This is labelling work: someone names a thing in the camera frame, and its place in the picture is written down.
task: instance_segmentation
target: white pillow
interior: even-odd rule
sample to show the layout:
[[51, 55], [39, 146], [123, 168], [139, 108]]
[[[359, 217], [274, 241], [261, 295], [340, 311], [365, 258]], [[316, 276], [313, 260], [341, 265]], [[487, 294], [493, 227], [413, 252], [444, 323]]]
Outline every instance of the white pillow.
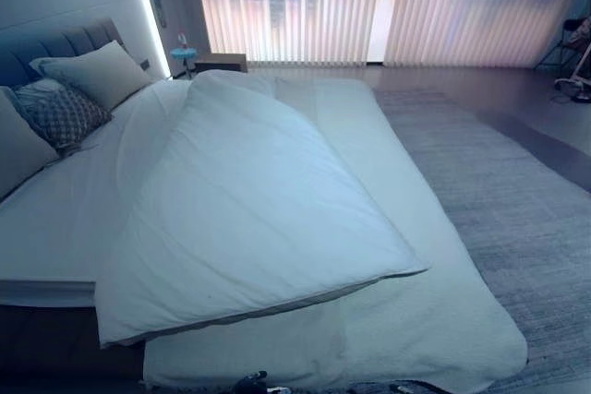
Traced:
[[54, 149], [17, 113], [12, 95], [10, 88], [0, 87], [0, 199], [58, 159]]
[[30, 66], [42, 76], [78, 88], [107, 111], [151, 83], [117, 41], [76, 57], [34, 59]]

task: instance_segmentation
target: chair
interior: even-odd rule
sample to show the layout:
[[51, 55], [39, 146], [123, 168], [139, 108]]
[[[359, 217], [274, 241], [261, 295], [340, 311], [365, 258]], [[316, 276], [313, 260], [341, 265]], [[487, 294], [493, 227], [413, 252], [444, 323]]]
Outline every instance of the chair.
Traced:
[[[564, 20], [564, 22], [562, 22], [562, 35], [560, 41], [556, 43], [556, 45], [554, 45], [554, 47], [548, 51], [544, 57], [542, 57], [542, 60], [540, 60], [537, 65], [534, 66], [534, 69], [538, 69], [540, 66], [554, 66], [557, 67], [559, 71], [562, 71], [576, 55], [583, 53], [585, 48], [583, 48], [583, 51], [581, 51], [578, 47], [573, 47], [569, 44], [569, 36], [575, 32], [584, 21], [585, 18], [568, 18]], [[546, 62], [546, 59], [548, 59], [556, 50], [559, 50], [559, 61]], [[566, 60], [564, 60], [564, 50], [572, 52], [572, 54], [570, 54]]]

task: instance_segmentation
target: led light strip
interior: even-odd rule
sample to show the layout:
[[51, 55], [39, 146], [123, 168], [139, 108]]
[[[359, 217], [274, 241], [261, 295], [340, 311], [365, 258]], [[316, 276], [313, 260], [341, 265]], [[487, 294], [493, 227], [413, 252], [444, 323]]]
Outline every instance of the led light strip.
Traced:
[[151, 42], [154, 46], [154, 50], [156, 50], [156, 55], [158, 56], [158, 62], [160, 63], [161, 70], [165, 77], [170, 77], [170, 68], [168, 67], [168, 62], [166, 61], [166, 55], [164, 54], [163, 43], [160, 39], [160, 33], [158, 32], [158, 27], [156, 26], [156, 19], [154, 18], [154, 14], [151, 10], [151, 3], [150, 0], [141, 0], [141, 4], [144, 9], [144, 14], [146, 16], [146, 20], [148, 21], [148, 28], [150, 28], [150, 35], [151, 35]]

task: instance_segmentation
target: pillowcase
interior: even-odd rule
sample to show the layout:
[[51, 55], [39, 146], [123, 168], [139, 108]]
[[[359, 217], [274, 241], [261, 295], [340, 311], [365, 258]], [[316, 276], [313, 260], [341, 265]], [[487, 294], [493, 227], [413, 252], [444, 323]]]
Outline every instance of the pillowcase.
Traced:
[[12, 96], [10, 88], [0, 87], [0, 200], [58, 159], [55, 150], [18, 115]]
[[42, 76], [78, 88], [107, 111], [151, 83], [117, 41], [76, 57], [34, 59], [30, 66]]
[[111, 115], [79, 90], [42, 78], [15, 91], [18, 113], [52, 147], [66, 151], [79, 145]]

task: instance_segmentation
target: patterned pillow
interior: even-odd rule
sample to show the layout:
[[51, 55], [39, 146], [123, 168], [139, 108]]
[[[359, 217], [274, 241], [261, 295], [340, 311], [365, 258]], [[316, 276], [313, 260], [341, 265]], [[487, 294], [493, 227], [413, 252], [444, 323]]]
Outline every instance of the patterned pillow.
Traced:
[[15, 108], [35, 132], [55, 149], [65, 152], [90, 132], [111, 120], [84, 93], [42, 78], [15, 91]]

